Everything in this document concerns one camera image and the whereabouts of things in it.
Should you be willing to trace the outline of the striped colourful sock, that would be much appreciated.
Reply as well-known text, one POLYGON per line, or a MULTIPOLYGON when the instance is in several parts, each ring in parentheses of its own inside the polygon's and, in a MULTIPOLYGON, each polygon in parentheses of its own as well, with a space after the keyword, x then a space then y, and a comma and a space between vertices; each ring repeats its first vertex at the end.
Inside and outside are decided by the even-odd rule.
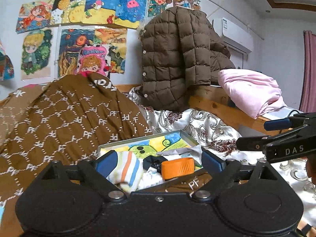
POLYGON ((143 159, 137 158, 131 151, 120 151, 115 154, 117 165, 107 176, 107 180, 126 193, 135 192, 144 173, 143 159))

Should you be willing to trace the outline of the pink curtain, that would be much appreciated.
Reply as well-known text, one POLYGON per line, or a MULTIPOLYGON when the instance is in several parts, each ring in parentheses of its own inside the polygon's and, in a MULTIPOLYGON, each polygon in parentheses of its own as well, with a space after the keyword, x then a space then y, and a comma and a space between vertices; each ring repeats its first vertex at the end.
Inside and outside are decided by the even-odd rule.
POLYGON ((315 112, 316 95, 315 34, 311 31, 304 31, 304 51, 304 78, 299 109, 309 113, 315 112))

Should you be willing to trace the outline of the white floral satin sheet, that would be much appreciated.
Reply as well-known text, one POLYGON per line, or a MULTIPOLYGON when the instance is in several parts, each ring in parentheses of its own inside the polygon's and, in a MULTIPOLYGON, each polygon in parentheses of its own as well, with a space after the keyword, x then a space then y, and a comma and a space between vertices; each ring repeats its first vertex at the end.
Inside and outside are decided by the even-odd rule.
MULTIPOLYGON (((150 106, 145 106, 140 94, 140 87, 132 88, 126 96, 139 107, 154 134, 183 130, 198 144, 206 147, 218 157, 234 158, 245 165, 255 164, 258 160, 265 158, 261 152, 237 150, 236 140, 241 137, 240 133, 210 112, 196 109, 187 109, 180 113, 154 110, 150 106)), ((298 158, 274 163, 272 166, 302 200, 304 205, 303 226, 310 224, 315 227, 315 184, 308 177, 306 162, 306 159, 298 158)))

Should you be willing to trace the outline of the pink folded blanket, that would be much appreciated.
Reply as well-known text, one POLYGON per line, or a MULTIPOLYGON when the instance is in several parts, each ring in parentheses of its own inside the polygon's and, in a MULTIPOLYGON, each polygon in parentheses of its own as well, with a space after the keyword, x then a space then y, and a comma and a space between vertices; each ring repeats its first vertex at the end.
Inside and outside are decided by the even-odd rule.
POLYGON ((253 119, 286 106, 277 81, 263 73, 225 69, 219 71, 218 83, 234 104, 253 119))

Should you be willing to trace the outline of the orange ribbed cup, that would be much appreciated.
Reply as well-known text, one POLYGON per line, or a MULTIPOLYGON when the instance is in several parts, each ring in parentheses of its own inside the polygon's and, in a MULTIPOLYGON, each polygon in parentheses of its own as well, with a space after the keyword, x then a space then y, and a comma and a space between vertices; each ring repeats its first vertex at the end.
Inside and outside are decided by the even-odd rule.
POLYGON ((194 173, 194 159, 180 158, 161 163, 161 176, 164 180, 182 177, 194 173))

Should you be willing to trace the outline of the black bow item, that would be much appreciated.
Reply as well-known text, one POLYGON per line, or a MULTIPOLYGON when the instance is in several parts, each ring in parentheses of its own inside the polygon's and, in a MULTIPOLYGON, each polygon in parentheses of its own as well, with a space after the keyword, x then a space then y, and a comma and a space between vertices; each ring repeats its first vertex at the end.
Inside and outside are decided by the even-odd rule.
POLYGON ((150 167, 157 170, 158 173, 161 173, 162 163, 167 161, 163 156, 148 156, 143 160, 143 168, 144 170, 148 170, 150 167))

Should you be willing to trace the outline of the brown PF patterned quilt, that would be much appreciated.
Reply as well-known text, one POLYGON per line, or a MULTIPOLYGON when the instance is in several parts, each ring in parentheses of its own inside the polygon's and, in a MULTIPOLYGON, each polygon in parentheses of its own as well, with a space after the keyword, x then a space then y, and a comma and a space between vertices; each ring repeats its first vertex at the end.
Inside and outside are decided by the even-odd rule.
POLYGON ((15 204, 51 162, 95 158, 98 146, 151 135, 139 107, 98 73, 67 75, 29 105, 1 145, 1 236, 22 232, 15 204))

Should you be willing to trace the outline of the grey tray with painting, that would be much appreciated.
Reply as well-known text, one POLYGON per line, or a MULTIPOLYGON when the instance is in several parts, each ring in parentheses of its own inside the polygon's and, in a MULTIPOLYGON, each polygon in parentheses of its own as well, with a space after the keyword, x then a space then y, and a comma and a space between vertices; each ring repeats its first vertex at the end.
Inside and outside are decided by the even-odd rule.
POLYGON ((115 152, 131 151, 137 158, 144 160, 144 158, 150 155, 155 156, 161 151, 197 145, 197 141, 192 137, 183 131, 177 130, 101 145, 98 147, 97 157, 100 158, 111 150, 115 152))

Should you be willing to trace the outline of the orange patterned mat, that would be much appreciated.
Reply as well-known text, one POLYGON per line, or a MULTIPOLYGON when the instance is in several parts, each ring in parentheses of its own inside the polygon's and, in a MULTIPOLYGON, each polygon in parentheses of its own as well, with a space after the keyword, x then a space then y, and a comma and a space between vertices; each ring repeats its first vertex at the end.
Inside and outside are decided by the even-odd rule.
POLYGON ((4 210, 5 210, 5 207, 3 205, 0 205, 0 224, 2 222, 4 210))

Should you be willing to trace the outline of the white air conditioner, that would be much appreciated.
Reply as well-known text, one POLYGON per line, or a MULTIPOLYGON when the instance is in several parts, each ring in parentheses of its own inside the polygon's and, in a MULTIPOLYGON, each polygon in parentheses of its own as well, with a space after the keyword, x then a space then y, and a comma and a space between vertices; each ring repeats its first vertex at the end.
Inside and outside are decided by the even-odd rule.
POLYGON ((242 54, 253 52, 254 43, 252 36, 235 23, 226 18, 212 20, 214 31, 231 49, 242 54))

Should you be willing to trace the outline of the pink comic girl poster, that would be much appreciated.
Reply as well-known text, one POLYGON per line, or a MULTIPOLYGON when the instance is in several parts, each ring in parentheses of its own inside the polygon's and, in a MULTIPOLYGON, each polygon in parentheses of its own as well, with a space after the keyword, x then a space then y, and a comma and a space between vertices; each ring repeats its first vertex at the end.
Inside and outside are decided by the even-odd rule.
POLYGON ((111 68, 109 47, 110 45, 107 44, 85 45, 79 52, 74 73, 89 71, 109 77, 111 68))

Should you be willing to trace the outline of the brown quilted puffer jacket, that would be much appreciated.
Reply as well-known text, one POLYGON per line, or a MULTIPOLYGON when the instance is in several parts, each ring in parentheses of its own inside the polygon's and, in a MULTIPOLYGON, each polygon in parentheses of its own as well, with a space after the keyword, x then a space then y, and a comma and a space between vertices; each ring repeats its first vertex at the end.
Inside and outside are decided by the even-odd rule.
POLYGON ((185 110, 191 87, 215 85, 219 71, 235 68, 227 45, 199 10, 168 8, 139 37, 142 95, 155 110, 185 110))

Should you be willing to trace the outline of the curled paper drawing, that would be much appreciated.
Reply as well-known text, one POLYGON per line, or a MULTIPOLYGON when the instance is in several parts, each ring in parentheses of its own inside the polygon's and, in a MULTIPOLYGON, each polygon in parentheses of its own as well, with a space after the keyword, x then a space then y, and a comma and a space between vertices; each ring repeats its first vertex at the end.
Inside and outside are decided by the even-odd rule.
POLYGON ((14 67, 9 56, 5 53, 2 42, 0 42, 0 80, 9 80, 14 78, 14 67))

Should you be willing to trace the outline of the blue orange swirl painting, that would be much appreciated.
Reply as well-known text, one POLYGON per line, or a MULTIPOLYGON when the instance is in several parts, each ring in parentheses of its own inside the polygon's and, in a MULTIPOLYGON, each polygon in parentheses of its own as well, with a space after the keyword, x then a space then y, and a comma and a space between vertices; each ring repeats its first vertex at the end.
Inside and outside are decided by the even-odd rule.
POLYGON ((85 45, 93 44, 93 28, 65 28, 61 30, 58 52, 58 77, 75 74, 78 56, 85 45))

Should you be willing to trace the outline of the yellow monster painting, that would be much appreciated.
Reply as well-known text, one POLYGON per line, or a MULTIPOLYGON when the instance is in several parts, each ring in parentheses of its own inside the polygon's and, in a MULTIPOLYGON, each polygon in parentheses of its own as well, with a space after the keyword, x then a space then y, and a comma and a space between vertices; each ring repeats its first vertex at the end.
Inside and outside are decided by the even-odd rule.
POLYGON ((94 43, 109 46, 111 73, 125 73, 127 50, 126 28, 96 28, 94 31, 94 43))

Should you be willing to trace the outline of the blond boy drawing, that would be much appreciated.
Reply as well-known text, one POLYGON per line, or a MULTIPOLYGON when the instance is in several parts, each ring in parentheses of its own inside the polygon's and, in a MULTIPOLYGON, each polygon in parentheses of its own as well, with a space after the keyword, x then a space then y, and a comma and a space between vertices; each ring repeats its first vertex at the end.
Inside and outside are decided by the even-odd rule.
POLYGON ((30 31, 23 40, 21 57, 21 80, 46 78, 51 75, 51 28, 30 31))

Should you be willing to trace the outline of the pink jellyfish painting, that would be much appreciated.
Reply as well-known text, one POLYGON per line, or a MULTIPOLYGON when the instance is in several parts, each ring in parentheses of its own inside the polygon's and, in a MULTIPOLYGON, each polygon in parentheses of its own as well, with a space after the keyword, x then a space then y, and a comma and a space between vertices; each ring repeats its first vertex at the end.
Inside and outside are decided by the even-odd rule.
POLYGON ((117 0, 114 24, 137 29, 146 14, 147 0, 117 0))

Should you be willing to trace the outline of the red-haired girl drawing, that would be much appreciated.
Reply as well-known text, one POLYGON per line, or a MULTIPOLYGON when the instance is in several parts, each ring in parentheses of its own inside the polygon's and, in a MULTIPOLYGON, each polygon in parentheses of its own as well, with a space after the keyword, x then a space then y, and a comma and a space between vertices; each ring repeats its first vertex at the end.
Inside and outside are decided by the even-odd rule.
POLYGON ((38 0, 21 5, 16 33, 42 29, 50 25, 51 11, 55 0, 38 0))

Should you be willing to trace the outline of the yellow beach painting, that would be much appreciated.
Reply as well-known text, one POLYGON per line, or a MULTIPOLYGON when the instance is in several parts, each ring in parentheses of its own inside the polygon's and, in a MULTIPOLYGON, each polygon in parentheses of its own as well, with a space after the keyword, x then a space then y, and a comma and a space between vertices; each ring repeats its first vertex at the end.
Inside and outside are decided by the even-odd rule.
POLYGON ((113 24, 117 0, 55 0, 50 23, 113 24))

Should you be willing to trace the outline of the red-haired boy drawing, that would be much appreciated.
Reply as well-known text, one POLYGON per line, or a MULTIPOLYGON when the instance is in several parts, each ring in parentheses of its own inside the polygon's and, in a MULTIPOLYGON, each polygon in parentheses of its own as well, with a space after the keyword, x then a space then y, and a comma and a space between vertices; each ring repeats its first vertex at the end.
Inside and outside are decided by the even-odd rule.
POLYGON ((147 17, 161 14, 172 3, 172 0, 148 0, 147 17))

